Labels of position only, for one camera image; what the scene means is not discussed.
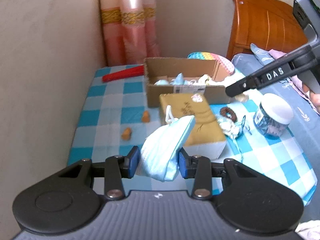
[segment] blue pillow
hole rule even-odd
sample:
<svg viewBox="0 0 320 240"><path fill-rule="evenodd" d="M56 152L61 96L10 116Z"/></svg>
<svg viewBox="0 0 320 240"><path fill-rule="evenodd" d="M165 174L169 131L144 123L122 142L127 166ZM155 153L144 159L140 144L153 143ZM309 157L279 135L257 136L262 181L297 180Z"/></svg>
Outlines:
<svg viewBox="0 0 320 240"><path fill-rule="evenodd" d="M258 48L255 44L251 43L250 49L262 65L267 65L274 61L274 58L269 54L269 52Z"/></svg>

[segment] white paper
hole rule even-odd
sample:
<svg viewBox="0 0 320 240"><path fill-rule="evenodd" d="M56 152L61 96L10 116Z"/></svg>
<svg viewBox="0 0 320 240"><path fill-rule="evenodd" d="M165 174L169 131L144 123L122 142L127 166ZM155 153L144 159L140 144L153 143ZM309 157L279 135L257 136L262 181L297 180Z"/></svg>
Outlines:
<svg viewBox="0 0 320 240"><path fill-rule="evenodd" d="M174 86L173 87L173 93L179 94L204 94L205 86L194 86L194 85L180 85L180 86Z"/></svg>

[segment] jar label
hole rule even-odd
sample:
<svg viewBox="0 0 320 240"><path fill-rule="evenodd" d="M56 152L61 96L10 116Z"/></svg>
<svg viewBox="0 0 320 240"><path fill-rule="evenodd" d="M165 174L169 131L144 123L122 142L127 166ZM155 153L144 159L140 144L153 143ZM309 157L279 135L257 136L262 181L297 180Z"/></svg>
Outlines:
<svg viewBox="0 0 320 240"><path fill-rule="evenodd" d="M256 117L254 118L254 122L256 123L256 125L258 125L261 122L262 118L263 118L263 113L261 112L260 107L258 107Z"/></svg>
<svg viewBox="0 0 320 240"><path fill-rule="evenodd" d="M286 128L285 125L272 120L271 123L268 125L267 133L274 136L280 136L283 133L285 128Z"/></svg>

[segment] white jar lid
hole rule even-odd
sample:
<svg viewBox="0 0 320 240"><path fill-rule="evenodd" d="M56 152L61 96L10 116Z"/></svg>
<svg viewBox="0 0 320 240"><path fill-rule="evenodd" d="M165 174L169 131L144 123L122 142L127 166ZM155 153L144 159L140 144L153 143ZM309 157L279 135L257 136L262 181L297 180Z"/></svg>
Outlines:
<svg viewBox="0 0 320 240"><path fill-rule="evenodd" d="M289 124L293 119L293 111L290 105L275 94L263 95L261 105L264 111L278 123Z"/></svg>

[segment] light blue cloth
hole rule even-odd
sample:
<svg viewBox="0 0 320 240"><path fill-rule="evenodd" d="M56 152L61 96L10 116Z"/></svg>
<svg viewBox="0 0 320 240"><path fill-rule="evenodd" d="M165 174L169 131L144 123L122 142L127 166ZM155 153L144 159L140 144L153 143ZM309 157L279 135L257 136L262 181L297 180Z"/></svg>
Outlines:
<svg viewBox="0 0 320 240"><path fill-rule="evenodd" d="M165 79L160 79L155 83L155 85L157 85L157 86L165 86L165 85L169 85L169 82L167 80L165 80Z"/></svg>
<svg viewBox="0 0 320 240"><path fill-rule="evenodd" d="M136 174L172 181L178 170L178 152L195 123L195 117L188 115L155 130L142 146Z"/></svg>
<svg viewBox="0 0 320 240"><path fill-rule="evenodd" d="M180 73L178 76L170 82L171 85L184 85L183 74Z"/></svg>

